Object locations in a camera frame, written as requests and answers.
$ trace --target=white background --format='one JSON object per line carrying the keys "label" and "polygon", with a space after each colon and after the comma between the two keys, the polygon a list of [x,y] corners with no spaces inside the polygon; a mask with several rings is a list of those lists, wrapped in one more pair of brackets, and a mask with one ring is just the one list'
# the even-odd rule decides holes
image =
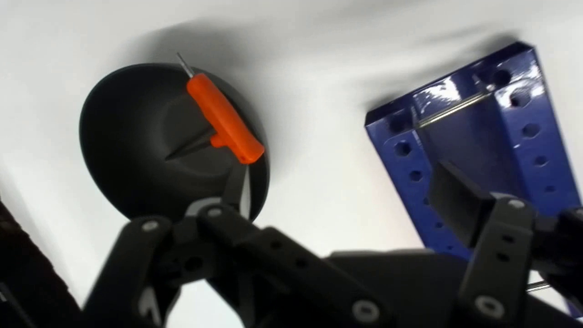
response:
{"label": "white background", "polygon": [[[84,165],[84,98],[113,69],[175,61],[181,49],[266,127],[274,182],[261,225],[321,255],[419,247],[365,112],[521,38],[540,49],[582,182],[582,29],[578,0],[0,0],[2,200],[84,302],[126,222]],[[170,326],[239,320],[195,284]]]}

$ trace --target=blue metal bracket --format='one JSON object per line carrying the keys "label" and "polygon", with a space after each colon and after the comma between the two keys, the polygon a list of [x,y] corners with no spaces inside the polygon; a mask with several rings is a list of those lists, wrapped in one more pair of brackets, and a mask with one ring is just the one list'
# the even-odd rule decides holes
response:
{"label": "blue metal bracket", "polygon": [[470,255],[427,202],[438,160],[545,215],[582,204],[540,60],[527,43],[370,111],[367,131],[423,242],[436,251]]}

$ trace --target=orange plastic tab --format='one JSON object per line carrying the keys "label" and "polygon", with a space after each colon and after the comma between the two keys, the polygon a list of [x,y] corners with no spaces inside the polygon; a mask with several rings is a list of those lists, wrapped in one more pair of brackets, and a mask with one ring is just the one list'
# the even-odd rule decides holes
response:
{"label": "orange plastic tab", "polygon": [[254,164],[263,156],[265,145],[204,72],[190,78],[186,91],[199,103],[204,118],[215,127],[217,134],[212,136],[215,147],[230,147],[241,164]]}

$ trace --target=screw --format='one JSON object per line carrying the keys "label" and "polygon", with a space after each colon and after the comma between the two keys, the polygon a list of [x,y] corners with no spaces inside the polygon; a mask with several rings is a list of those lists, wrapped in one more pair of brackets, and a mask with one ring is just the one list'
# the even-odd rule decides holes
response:
{"label": "screw", "polygon": [[223,209],[221,209],[221,207],[212,207],[212,209],[208,209],[208,215],[210,215],[210,216],[221,216],[221,215],[223,215]]}
{"label": "screw", "polygon": [[518,200],[518,198],[511,198],[509,204],[511,204],[512,207],[518,207],[518,209],[525,207],[525,202],[523,202],[523,200]]}
{"label": "screw", "polygon": [[374,324],[381,317],[381,309],[376,302],[361,298],[352,304],[352,315],[361,324]]}
{"label": "screw", "polygon": [[144,229],[144,231],[153,231],[153,229],[157,229],[159,225],[161,225],[159,220],[148,220],[148,222],[143,224],[143,229]]}
{"label": "screw", "polygon": [[498,298],[489,295],[476,297],[474,306],[481,315],[496,320],[503,318],[507,313],[505,306]]}

